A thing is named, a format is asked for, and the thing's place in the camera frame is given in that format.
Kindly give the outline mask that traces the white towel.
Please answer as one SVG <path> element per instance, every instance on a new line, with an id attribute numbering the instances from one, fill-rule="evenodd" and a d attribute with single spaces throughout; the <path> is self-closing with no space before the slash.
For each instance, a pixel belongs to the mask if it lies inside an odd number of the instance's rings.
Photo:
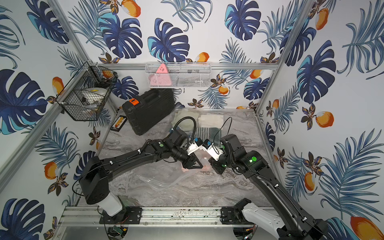
<path id="1" fill-rule="evenodd" d="M 198 118 L 201 128 L 220 128 L 224 123 L 223 115 L 200 115 Z"/>

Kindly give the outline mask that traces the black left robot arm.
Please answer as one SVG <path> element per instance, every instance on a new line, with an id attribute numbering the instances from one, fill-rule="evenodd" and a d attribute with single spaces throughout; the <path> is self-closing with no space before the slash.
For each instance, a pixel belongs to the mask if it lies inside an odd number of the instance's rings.
<path id="1" fill-rule="evenodd" d="M 147 140 L 141 148 L 117 157 L 89 158 L 76 180 L 80 184 L 86 203 L 97 205 L 108 216 L 113 217 L 124 211 L 120 199 L 109 189 L 109 182 L 119 175 L 169 158 L 180 162 L 185 169 L 201 169 L 203 165 L 192 149 L 196 129 L 196 120 L 184 117 L 164 139 Z"/>

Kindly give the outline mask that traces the pink towel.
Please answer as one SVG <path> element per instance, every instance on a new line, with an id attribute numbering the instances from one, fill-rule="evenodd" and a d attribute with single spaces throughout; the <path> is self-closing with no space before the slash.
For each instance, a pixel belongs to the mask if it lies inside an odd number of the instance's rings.
<path id="1" fill-rule="evenodd" d="M 200 169 L 186 169 L 184 167 L 182 167 L 182 171 L 185 173 L 185 172 L 188 172 L 188 171 L 193 171 L 193 172 L 197 172 L 197 171 L 203 171 L 203 172 L 208 172 L 212 169 L 211 167 L 211 164 L 209 162 L 209 159 L 211 158 L 211 156 L 203 151 L 203 150 L 197 150 L 196 152 L 194 152 L 194 154 L 196 155 L 196 157 L 199 159 L 200 163 L 202 164 L 202 168 Z"/>

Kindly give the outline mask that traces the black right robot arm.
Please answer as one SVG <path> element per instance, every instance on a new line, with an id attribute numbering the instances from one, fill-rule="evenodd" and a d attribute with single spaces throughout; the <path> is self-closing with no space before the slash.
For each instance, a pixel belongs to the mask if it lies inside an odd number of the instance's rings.
<path id="1" fill-rule="evenodd" d="M 275 215 L 249 199 L 224 208 L 222 224 L 254 224 L 278 240 L 329 240 L 329 226 L 304 210 L 277 179 L 268 162 L 257 151 L 247 152 L 234 134 L 220 139 L 222 153 L 214 149 L 212 167 L 221 175 L 226 169 L 244 176 L 267 198 Z"/>

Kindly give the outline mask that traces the clear plastic vacuum bag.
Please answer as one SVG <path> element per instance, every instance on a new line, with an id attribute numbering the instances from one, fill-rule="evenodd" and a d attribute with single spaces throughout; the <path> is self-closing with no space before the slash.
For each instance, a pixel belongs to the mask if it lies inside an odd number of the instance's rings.
<path id="1" fill-rule="evenodd" d="M 218 142 L 213 141 L 212 143 L 219 149 L 224 151 L 224 154 L 220 156 L 221 158 L 224 158 L 225 156 L 225 140 L 228 140 L 229 137 L 227 137 L 227 131 L 230 129 L 230 124 L 235 121 L 236 124 L 239 124 L 242 128 L 246 126 L 254 127 L 256 125 L 255 122 L 255 113 L 251 110 L 235 110 L 235 111 L 225 111 L 223 113 L 220 113 L 218 111 L 188 111 L 188 110 L 178 110 L 175 114 L 174 121 L 172 122 L 172 125 L 175 125 L 179 120 L 181 120 L 184 117 L 191 117 L 196 120 L 197 128 L 200 128 L 198 118 L 200 115 L 223 115 L 224 116 L 224 123 L 219 128 L 222 131 L 222 136 Z M 138 178 L 146 182 L 151 188 L 153 188 L 155 191 L 163 191 L 171 186 L 176 185 L 178 182 L 203 171 L 188 171 L 183 172 L 182 171 L 182 163 L 177 162 L 176 160 L 172 160 L 169 163 L 166 162 L 158 162 L 150 166 L 146 167 L 140 167 L 137 170 L 137 176 Z M 202 164 L 200 163 L 199 159 L 197 158 L 197 161 L 195 163 L 195 167 L 191 169 L 200 169 L 202 168 Z"/>

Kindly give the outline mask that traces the green striped towel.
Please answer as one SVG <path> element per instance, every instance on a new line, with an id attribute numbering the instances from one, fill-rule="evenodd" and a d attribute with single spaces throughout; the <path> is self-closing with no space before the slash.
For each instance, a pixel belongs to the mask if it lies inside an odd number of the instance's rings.
<path id="1" fill-rule="evenodd" d="M 206 139 L 211 142 L 218 142 L 222 136 L 222 131 L 219 128 L 197 128 L 196 137 L 201 138 L 203 141 Z"/>

